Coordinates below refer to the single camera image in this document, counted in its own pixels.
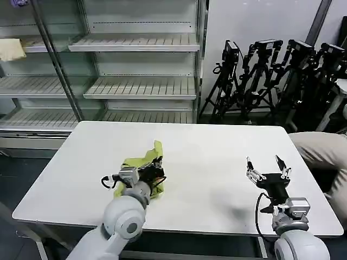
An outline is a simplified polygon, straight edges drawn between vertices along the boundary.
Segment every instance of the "white wall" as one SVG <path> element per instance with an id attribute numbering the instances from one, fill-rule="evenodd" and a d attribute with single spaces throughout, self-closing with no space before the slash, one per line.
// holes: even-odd
<path id="1" fill-rule="evenodd" d="M 283 40 L 282 60 L 288 40 L 306 40 L 321 0 L 210 0 L 201 106 L 217 75 L 225 40 L 235 41 L 245 55 L 250 44 L 270 38 Z M 240 58 L 238 76 L 242 63 Z"/>
<path id="2" fill-rule="evenodd" d="M 321 44 L 324 42 L 331 44 L 337 43 L 342 18 L 344 16 L 347 16 L 347 1 L 332 0 L 316 41 L 316 50 L 320 49 Z"/>

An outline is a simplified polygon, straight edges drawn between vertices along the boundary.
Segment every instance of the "black tripod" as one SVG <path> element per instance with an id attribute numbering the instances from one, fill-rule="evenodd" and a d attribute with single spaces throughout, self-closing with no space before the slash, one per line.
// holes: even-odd
<path id="1" fill-rule="evenodd" d="M 244 100 L 241 104 L 241 116 L 245 121 L 250 122 L 248 114 L 251 112 L 254 108 L 260 108 L 261 101 L 264 101 L 268 106 L 262 107 L 262 108 L 270 108 L 271 114 L 274 111 L 274 104 L 272 100 L 272 93 L 271 90 L 273 87 L 275 87 L 275 84 L 279 81 L 274 80 L 272 81 L 272 75 L 274 72 L 274 69 L 278 67 L 276 64 L 276 60 L 278 57 L 278 53 L 281 50 L 281 46 L 283 44 L 283 41 L 279 40 L 265 40 L 260 42 L 255 42 L 254 44 L 249 46 L 248 54 L 245 56 L 245 60 L 243 62 L 242 68 L 245 70 L 244 74 L 240 76 L 241 84 L 240 84 L 240 91 L 242 91 L 244 94 Z M 250 71 L 249 62 L 251 58 L 253 57 L 255 51 L 258 51 L 258 62 L 254 65 L 252 70 Z M 270 63 L 270 69 L 268 68 L 267 64 L 269 62 L 269 58 L 272 55 L 271 63 Z M 252 81 L 252 84 L 248 90 L 245 90 L 247 87 L 247 83 L 250 78 L 252 78 L 253 74 L 254 78 Z M 257 92 L 258 84 L 260 81 L 260 78 L 262 77 L 263 73 L 265 73 L 265 89 L 259 90 Z"/>
<path id="2" fill-rule="evenodd" d="M 314 68 L 315 61 L 313 57 L 315 54 L 314 47 L 302 41 L 289 40 L 287 52 L 278 72 L 281 78 L 287 72 L 289 72 L 289 76 L 282 92 L 278 94 L 275 113 L 280 112 L 283 107 L 289 108 L 289 110 L 295 109 L 297 104 L 301 103 L 304 85 L 303 76 L 309 74 L 309 71 L 312 71 Z M 285 67 L 290 55 L 291 60 L 289 65 Z"/>
<path id="3" fill-rule="evenodd" d="M 299 131 L 311 131 L 315 123 L 308 119 L 317 118 L 324 114 L 330 103 L 330 94 L 335 86 L 337 71 L 341 59 L 344 56 L 344 49 L 323 43 L 320 51 L 314 58 L 314 70 L 308 73 L 304 82 L 304 93 L 302 101 L 298 106 L 293 120 Z M 323 64 L 319 66 L 319 60 L 323 58 Z"/>
<path id="4" fill-rule="evenodd" d="M 237 78 L 236 78 L 236 66 L 239 62 L 239 49 L 229 40 L 226 41 L 226 45 L 222 54 L 222 65 L 217 63 L 217 67 L 213 70 L 214 74 L 219 75 L 216 83 L 214 84 L 210 94 L 206 98 L 206 102 L 201 109 L 200 117 L 206 109 L 208 103 L 213 105 L 213 112 L 211 116 L 210 123 L 216 123 L 222 120 L 223 116 L 227 111 L 230 110 L 235 104 L 234 97 L 232 96 L 233 83 L 235 83 L 236 88 L 238 88 Z M 216 102 L 211 100 L 216 89 L 219 89 Z"/>

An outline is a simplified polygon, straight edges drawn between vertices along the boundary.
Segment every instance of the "metal shelf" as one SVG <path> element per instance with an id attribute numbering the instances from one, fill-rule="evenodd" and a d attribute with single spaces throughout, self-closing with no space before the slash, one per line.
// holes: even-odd
<path id="1" fill-rule="evenodd" d="M 70 77 L 72 90 L 82 96 L 88 77 Z M 0 79 L 0 98 L 66 99 L 57 76 L 15 76 Z"/>
<path id="2" fill-rule="evenodd" d="M 13 38 L 21 39 L 23 50 L 26 53 L 46 53 L 47 48 L 44 45 L 43 39 L 40 35 L 25 35 L 25 36 L 13 36 Z M 68 45 L 73 41 L 76 36 L 72 35 L 60 35 L 53 36 L 53 43 L 57 52 L 68 50 Z"/>
<path id="3" fill-rule="evenodd" d="M 192 112 L 109 110 L 101 121 L 192 124 Z"/>
<path id="4" fill-rule="evenodd" d="M 100 77 L 83 95 L 86 99 L 194 100 L 193 77 Z"/>
<path id="5" fill-rule="evenodd" d="M 198 51 L 195 34 L 90 34 L 70 51 Z"/>
<path id="6" fill-rule="evenodd" d="M 77 124 L 70 109 L 16 109 L 0 119 L 0 131 L 72 131 Z"/>

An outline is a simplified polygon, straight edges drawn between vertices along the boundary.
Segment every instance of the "dark floor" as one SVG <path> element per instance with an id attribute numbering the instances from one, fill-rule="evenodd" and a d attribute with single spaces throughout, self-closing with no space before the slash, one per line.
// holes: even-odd
<path id="1" fill-rule="evenodd" d="M 0 201 L 13 210 L 48 162 L 48 159 L 14 159 L 0 156 Z M 332 260 L 346 259 L 346 237 L 324 239 L 324 242 L 329 248 Z M 58 248 L 52 242 L 47 249 L 50 260 L 63 260 L 68 254 L 67 250 Z M 253 238 L 231 236 L 144 232 L 141 238 L 128 245 L 127 249 L 177 254 L 259 256 Z M 16 229 L 0 219 L 0 259 L 39 260 L 40 255 L 35 242 L 28 238 L 19 238 Z"/>
<path id="2" fill-rule="evenodd" d="M 0 201 L 13 211 L 48 162 L 48 159 L 13 159 L 0 156 Z M 36 243 L 28 238 L 19 238 L 16 229 L 2 218 L 0 256 L 1 260 L 40 259 Z"/>

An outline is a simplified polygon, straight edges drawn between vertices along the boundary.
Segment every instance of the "cable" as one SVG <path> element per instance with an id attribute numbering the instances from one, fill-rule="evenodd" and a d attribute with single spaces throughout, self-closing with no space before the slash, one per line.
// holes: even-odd
<path id="1" fill-rule="evenodd" d="M 105 188 L 107 188 L 107 189 L 112 188 L 111 186 L 108 186 L 108 185 L 105 184 L 105 182 L 106 182 L 106 181 L 109 181 L 109 180 L 110 180 L 110 179 L 109 179 L 108 176 L 105 176 L 105 177 L 103 177 L 103 178 L 101 179 L 101 184 L 103 185 L 103 187 L 105 187 Z"/>
<path id="2" fill-rule="evenodd" d="M 270 199 L 270 197 L 268 195 L 266 195 L 265 193 L 261 193 L 258 197 L 258 199 L 256 200 L 256 206 L 255 206 L 255 227 L 256 227 L 256 230 L 259 234 L 259 236 L 264 239 L 266 242 L 268 243 L 272 243 L 270 240 L 268 240 L 267 238 L 264 237 L 264 235 L 260 232 L 260 228 L 259 228 L 259 223 L 258 223 L 258 211 L 259 211 L 259 204 L 260 204 L 260 200 L 261 200 L 261 197 L 262 196 L 265 196 L 266 198 Z"/>
<path id="3" fill-rule="evenodd" d="M 242 58 L 242 63 L 243 63 L 243 54 L 242 54 L 242 51 L 241 49 L 239 48 L 239 46 L 237 46 L 236 42 L 233 42 L 235 44 L 235 46 L 239 49 L 239 52 L 241 54 L 241 58 Z"/>

